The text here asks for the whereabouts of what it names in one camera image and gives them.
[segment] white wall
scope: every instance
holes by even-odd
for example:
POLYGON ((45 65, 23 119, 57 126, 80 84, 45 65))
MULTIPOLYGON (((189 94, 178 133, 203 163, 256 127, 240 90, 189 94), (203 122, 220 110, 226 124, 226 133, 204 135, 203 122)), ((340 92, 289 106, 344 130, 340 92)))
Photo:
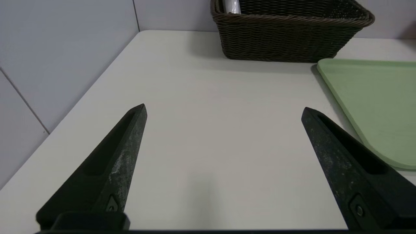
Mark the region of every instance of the white wall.
POLYGON ((0 189, 48 134, 0 72, 0 189))
MULTIPOLYGON (((356 37, 416 38, 416 0, 357 0, 376 22, 356 37)), ((140 29, 217 31, 210 0, 134 0, 140 29)))
POLYGON ((0 66, 52 131, 137 32, 132 0, 1 0, 0 66))
POLYGON ((357 0, 375 16, 371 26, 355 37, 416 38, 416 0, 357 0))

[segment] wicker basket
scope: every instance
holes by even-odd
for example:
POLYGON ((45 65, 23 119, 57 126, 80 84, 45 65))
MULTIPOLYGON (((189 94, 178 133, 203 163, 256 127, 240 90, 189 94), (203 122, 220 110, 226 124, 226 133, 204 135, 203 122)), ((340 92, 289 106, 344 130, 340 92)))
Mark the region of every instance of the wicker basket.
POLYGON ((355 0, 240 0, 241 15, 211 0, 230 59, 317 62, 332 58, 374 15, 355 0))

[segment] basket rim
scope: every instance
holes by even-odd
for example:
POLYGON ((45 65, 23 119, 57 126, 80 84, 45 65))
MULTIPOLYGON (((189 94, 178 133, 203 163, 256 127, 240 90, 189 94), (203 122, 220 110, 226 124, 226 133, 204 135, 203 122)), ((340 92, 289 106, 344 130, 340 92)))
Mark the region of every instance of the basket rim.
POLYGON ((374 23, 375 17, 374 15, 361 6, 355 0, 348 0, 353 3, 356 7, 360 10, 365 11, 367 13, 367 17, 365 20, 350 20, 350 19, 330 19, 330 18, 323 18, 323 17, 309 17, 309 16, 273 16, 273 15, 244 15, 244 14, 225 14, 221 12, 219 6, 220 0, 211 0, 210 10, 211 15, 215 22, 221 21, 228 21, 228 22, 251 22, 253 21, 261 21, 263 23, 292 23, 292 24, 312 24, 312 25, 334 25, 334 26, 344 26, 344 27, 367 27, 374 23))

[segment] table surface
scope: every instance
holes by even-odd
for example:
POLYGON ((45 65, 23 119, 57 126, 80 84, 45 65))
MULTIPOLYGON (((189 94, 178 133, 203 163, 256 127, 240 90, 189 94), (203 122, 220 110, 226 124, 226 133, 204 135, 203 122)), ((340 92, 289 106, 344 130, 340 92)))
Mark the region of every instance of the table surface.
MULTIPOLYGON (((412 61, 415 50, 354 38, 337 57, 412 61)), ((218 33, 143 31, 0 191, 0 233, 38 231, 39 208, 141 103, 131 229, 346 228, 302 111, 355 132, 314 64, 228 60, 218 33)))

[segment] green tray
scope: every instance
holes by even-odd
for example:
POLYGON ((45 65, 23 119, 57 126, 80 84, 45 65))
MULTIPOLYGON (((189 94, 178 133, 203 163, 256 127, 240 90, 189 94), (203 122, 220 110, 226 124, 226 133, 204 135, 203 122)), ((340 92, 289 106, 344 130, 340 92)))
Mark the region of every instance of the green tray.
POLYGON ((318 70, 363 144, 416 169, 416 62, 322 59, 318 70))

